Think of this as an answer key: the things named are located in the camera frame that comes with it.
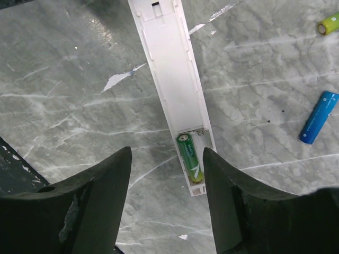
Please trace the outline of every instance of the black object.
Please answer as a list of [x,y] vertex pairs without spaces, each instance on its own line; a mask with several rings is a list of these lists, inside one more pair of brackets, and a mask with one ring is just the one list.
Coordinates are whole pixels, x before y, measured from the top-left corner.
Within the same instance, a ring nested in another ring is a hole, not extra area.
[[9,8],[18,4],[24,4],[33,0],[0,0],[0,10]]
[[0,138],[0,196],[36,192],[49,183]]
[[296,196],[203,154],[217,253],[339,253],[339,189]]
[[122,253],[114,244],[131,162],[125,147],[37,193],[0,197],[1,253]]

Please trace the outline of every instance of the marble veining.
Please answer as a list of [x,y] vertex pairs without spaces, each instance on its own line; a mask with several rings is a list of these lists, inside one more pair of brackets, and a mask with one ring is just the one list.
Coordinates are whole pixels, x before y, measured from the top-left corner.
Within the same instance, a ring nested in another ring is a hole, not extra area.
[[[339,92],[339,33],[316,31],[338,1],[183,6],[219,154],[291,193],[338,185],[339,108],[312,146],[298,141],[322,91]],[[215,253],[207,197],[186,189],[149,67],[131,72],[146,57],[127,1],[36,0],[0,22],[0,135],[51,183],[131,146],[117,245]]]

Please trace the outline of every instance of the battery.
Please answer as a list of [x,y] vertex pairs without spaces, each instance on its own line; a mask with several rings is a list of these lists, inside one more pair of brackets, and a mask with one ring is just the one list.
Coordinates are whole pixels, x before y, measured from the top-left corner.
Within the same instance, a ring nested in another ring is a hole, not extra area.
[[299,139],[302,142],[306,144],[312,144],[314,142],[338,99],[339,94],[331,93],[329,91],[323,92],[299,135]]
[[318,31],[322,35],[327,35],[339,29],[339,12],[327,17],[318,24]]
[[201,182],[203,180],[203,173],[199,165],[191,135],[179,134],[176,138],[176,142],[192,182],[196,184]]

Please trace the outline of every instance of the marble floor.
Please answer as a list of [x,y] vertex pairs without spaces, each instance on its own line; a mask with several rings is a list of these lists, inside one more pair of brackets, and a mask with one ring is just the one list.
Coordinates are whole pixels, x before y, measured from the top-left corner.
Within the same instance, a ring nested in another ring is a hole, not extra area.
[[[339,93],[339,33],[316,32],[339,2],[183,5],[219,154],[287,192],[338,184],[339,107],[312,146],[297,137],[322,91]],[[117,245],[216,253],[207,197],[186,187],[127,1],[37,0],[0,22],[0,136],[51,183],[131,146]]]

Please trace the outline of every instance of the battery compartment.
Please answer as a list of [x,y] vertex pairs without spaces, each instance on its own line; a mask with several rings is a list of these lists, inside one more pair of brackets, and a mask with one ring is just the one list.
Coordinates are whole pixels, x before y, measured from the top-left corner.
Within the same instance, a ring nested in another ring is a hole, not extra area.
[[[203,130],[203,135],[201,135],[202,134],[201,130],[200,131],[190,131],[190,132],[185,132],[185,133],[188,133],[188,134],[191,135],[191,138],[192,138],[192,141],[193,141],[193,144],[194,144],[195,153],[197,154],[197,158],[198,158],[198,161],[199,161],[201,171],[204,173],[204,167],[203,167],[203,161],[202,161],[204,148],[208,147],[208,148],[213,149],[210,131],[209,130]],[[182,157],[181,154],[179,156],[179,160],[180,160],[181,166],[183,168],[185,168],[184,175],[185,175],[185,178],[186,178],[187,185],[189,186],[191,195],[197,196],[197,195],[205,194],[206,193],[205,179],[203,179],[200,183],[197,183],[197,184],[192,182],[192,180],[189,176],[188,170],[185,167],[184,158]]]

